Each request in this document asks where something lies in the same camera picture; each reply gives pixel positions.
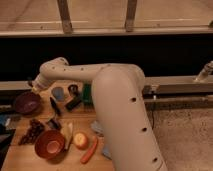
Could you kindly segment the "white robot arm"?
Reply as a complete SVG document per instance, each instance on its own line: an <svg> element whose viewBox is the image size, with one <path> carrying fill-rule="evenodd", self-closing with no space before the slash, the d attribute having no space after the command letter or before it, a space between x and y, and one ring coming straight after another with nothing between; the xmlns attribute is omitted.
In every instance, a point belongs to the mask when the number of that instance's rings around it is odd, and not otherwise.
<svg viewBox="0 0 213 171"><path fill-rule="evenodd" d="M71 66L58 57L40 66L33 91L46 90L58 80L91 85L115 171L168 171L147 116L142 95L145 75L140 67L119 63Z"/></svg>

